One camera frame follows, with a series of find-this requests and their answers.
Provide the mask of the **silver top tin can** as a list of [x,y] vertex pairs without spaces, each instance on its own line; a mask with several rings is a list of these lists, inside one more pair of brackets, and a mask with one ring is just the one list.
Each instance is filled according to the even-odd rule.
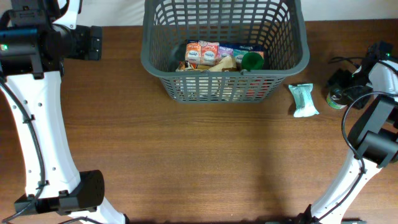
[[329,91],[326,97],[326,102],[331,108],[337,110],[341,110],[348,105],[348,101],[345,98],[343,91],[339,88],[335,88]]

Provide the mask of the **teal white wipes packet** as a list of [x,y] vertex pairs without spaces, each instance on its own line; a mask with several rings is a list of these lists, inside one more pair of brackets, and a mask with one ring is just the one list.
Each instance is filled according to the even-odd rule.
[[312,83],[289,85],[289,90],[295,100],[295,118],[304,118],[319,114],[312,100]]

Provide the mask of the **grey plastic shopping basket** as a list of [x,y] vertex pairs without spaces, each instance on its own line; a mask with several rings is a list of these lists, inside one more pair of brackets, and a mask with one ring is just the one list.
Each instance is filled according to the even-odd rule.
[[257,102],[310,54],[300,0],[144,4],[141,62],[181,103]]

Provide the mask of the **green lid jar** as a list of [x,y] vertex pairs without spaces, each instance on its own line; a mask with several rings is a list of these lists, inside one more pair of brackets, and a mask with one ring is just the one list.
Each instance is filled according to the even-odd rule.
[[257,52],[249,52],[243,56],[241,68],[243,70],[261,70],[264,65],[264,58]]

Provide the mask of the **orange spaghetti packet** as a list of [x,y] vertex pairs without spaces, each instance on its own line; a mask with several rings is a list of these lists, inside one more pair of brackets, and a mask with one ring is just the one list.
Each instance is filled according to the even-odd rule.
[[[196,64],[188,61],[180,62],[178,72],[194,71]],[[222,77],[221,90],[216,98],[200,97],[199,81],[201,77],[187,77],[175,80],[177,96],[186,101],[248,101],[251,98],[260,99],[264,96],[269,82],[260,78]]]

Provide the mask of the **multicolour tissue multipack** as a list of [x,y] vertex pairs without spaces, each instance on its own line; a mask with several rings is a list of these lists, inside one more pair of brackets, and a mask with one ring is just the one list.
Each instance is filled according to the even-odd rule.
[[222,58],[232,56],[240,65],[243,56],[249,52],[257,52],[264,58],[264,47],[261,45],[187,40],[185,60],[196,65],[216,65]]

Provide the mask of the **beige paper bag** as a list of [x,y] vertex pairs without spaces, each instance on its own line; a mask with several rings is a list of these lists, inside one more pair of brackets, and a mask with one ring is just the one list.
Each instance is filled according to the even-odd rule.
[[[236,72],[236,61],[232,56],[222,58],[216,65],[195,65],[199,72]],[[200,97],[216,98],[221,90],[221,77],[201,77],[199,81]]]

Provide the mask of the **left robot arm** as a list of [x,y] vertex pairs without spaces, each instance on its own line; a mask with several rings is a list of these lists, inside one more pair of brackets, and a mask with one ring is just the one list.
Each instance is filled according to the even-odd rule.
[[1,91],[11,108],[25,165],[15,217],[55,212],[69,222],[127,223],[104,195],[99,170],[80,172],[60,102],[65,59],[99,60],[103,30],[79,26],[81,1],[12,0],[1,16]]

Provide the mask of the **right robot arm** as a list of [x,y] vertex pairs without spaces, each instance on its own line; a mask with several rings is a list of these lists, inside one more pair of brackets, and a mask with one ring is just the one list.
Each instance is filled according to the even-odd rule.
[[364,113],[350,131],[343,131],[349,149],[343,167],[327,191],[292,223],[344,223],[343,216],[366,183],[397,162],[397,58],[392,44],[370,46],[356,71],[337,70],[327,81],[326,101],[332,108]]

